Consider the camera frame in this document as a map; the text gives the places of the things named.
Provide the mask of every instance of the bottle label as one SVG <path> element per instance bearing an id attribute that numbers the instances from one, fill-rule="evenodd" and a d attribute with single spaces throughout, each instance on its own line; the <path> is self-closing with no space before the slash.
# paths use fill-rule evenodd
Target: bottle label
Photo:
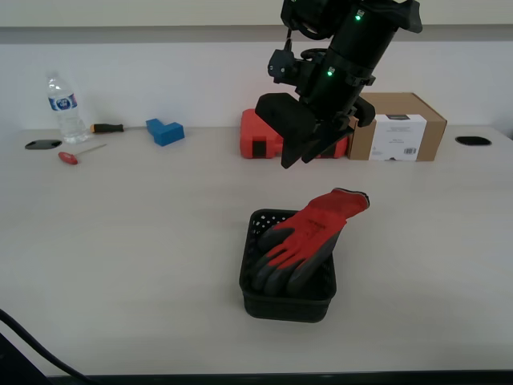
<path id="1" fill-rule="evenodd" d="M 51 109 L 54 111 L 71 110 L 77 107 L 77 99 L 75 99 L 75 94 L 71 94 L 67 98 L 63 99 L 48 98 L 48 100 L 50 100 Z"/>

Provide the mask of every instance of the black cable on floor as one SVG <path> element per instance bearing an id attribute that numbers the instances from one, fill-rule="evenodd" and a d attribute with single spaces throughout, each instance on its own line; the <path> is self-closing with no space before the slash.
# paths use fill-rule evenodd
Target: black cable on floor
<path id="1" fill-rule="evenodd" d="M 56 367 L 58 367 L 61 371 L 66 372 L 71 377 L 79 379 L 84 383 L 88 383 L 90 385 L 100 385 L 99 382 L 90 379 L 86 375 L 83 375 L 79 371 L 76 371 L 72 367 L 67 366 L 53 354 L 51 354 L 47 349 L 43 347 L 34 337 L 30 335 L 28 331 L 26 331 L 23 326 L 17 323 L 14 318 L 12 318 L 8 313 L 0 309 L 0 321 L 5 323 L 14 333 L 16 333 L 19 338 L 25 341 L 32 349 L 41 355 L 44 359 L 46 359 L 49 363 L 52 363 Z"/>

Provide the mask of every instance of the red toolbox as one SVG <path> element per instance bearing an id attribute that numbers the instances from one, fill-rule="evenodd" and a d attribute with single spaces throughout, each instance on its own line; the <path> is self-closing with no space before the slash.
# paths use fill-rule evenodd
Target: red toolbox
<path id="1" fill-rule="evenodd" d="M 326 150 L 320 158 L 342 158 L 347 151 L 348 139 L 345 138 L 336 146 Z M 255 110 L 246 110 L 242 113 L 240 123 L 240 153 L 244 158 L 271 159 L 281 155 L 283 138 L 267 125 Z"/>

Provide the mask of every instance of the cardboard box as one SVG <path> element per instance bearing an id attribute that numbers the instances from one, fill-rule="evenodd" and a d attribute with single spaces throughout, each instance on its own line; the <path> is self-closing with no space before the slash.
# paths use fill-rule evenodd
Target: cardboard box
<path id="1" fill-rule="evenodd" d="M 376 119 L 367 127 L 351 120 L 349 139 L 352 160 L 433 161 L 447 121 L 411 93 L 369 93 L 363 99 L 376 108 Z"/>

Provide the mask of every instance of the black screwdriver handle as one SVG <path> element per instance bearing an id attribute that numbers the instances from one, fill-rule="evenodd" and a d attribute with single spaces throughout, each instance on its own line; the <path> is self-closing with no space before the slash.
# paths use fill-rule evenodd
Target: black screwdriver handle
<path id="1" fill-rule="evenodd" d="M 93 134 L 107 134 L 108 132 L 125 132 L 125 130 L 122 124 L 93 124 L 91 132 Z"/>

